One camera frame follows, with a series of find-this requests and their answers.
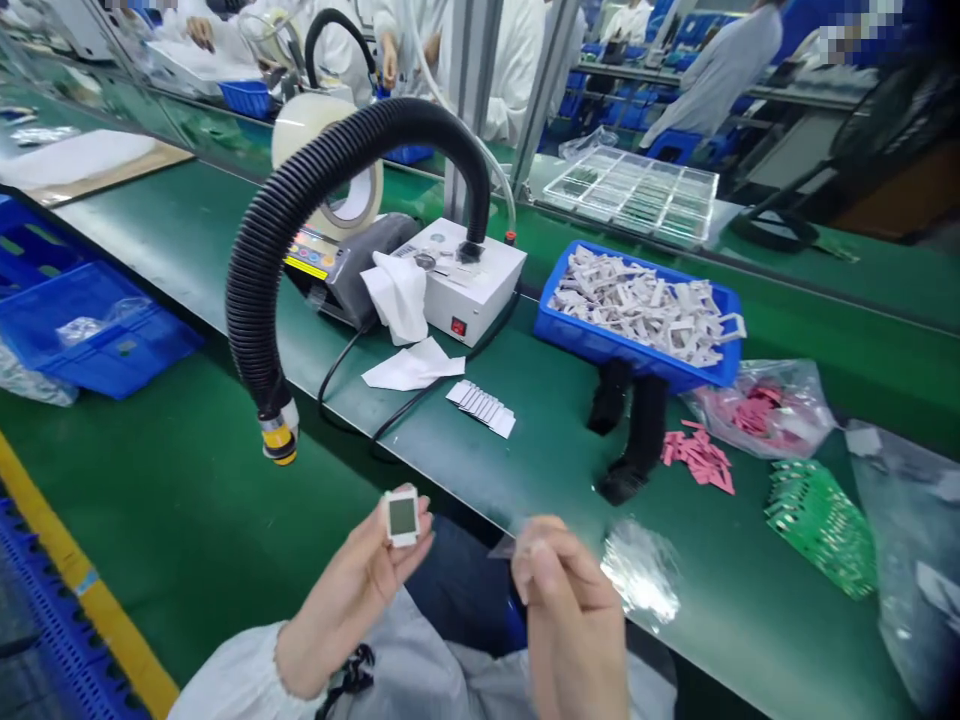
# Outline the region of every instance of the clear plastic tray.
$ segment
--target clear plastic tray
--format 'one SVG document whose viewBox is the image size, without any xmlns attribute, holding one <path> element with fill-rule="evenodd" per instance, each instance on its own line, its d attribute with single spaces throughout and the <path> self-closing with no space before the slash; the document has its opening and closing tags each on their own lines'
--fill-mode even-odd
<svg viewBox="0 0 960 720">
<path fill-rule="evenodd" d="M 600 147 L 544 189 L 544 201 L 676 245 L 710 233 L 716 173 Z"/>
</svg>

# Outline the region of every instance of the white box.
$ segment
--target white box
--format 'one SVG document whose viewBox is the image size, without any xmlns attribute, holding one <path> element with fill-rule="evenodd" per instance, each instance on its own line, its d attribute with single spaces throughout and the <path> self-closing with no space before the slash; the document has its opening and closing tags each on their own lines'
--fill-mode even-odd
<svg viewBox="0 0 960 720">
<path fill-rule="evenodd" d="M 509 302 L 527 254 L 484 238 L 480 262 L 461 264 L 456 259 L 457 248 L 466 239 L 466 228 L 441 218 L 393 255 L 413 257 L 421 267 L 427 266 L 427 322 L 473 347 Z"/>
</svg>

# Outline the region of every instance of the white machine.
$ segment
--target white machine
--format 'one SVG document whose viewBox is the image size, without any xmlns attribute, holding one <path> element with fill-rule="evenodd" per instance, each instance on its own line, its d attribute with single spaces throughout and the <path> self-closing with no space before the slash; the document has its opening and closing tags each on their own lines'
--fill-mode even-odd
<svg viewBox="0 0 960 720">
<path fill-rule="evenodd" d="M 473 347 L 509 302 L 527 254 L 485 238 L 480 261 L 461 264 L 457 248 L 466 237 L 462 225 L 440 218 L 392 254 L 427 271 L 427 322 Z"/>
<path fill-rule="evenodd" d="M 26 0 L 43 14 L 47 26 L 69 43 L 84 60 L 113 60 L 106 31 L 81 0 Z"/>
</svg>

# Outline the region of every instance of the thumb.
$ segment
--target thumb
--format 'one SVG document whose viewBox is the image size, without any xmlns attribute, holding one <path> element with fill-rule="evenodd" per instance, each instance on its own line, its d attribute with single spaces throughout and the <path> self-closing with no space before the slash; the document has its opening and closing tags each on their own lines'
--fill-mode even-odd
<svg viewBox="0 0 960 720">
<path fill-rule="evenodd" d="M 536 540 L 530 548 L 530 569 L 533 582 L 553 621 L 565 628 L 576 627 L 582 617 L 567 572 L 560 558 L 545 541 Z"/>
</svg>

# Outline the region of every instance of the yellow floor stripe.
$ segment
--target yellow floor stripe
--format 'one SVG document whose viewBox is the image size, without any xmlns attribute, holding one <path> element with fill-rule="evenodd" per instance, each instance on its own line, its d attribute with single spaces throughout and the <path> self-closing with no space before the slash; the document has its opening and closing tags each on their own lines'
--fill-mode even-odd
<svg viewBox="0 0 960 720">
<path fill-rule="evenodd" d="M 91 576 L 93 565 L 33 484 L 2 432 L 0 477 L 20 514 L 40 536 L 40 542 L 56 564 L 63 581 L 71 588 L 81 586 Z M 99 579 L 79 599 L 87 617 L 110 647 L 150 714 L 154 718 L 166 718 L 179 690 L 120 603 Z"/>
</svg>

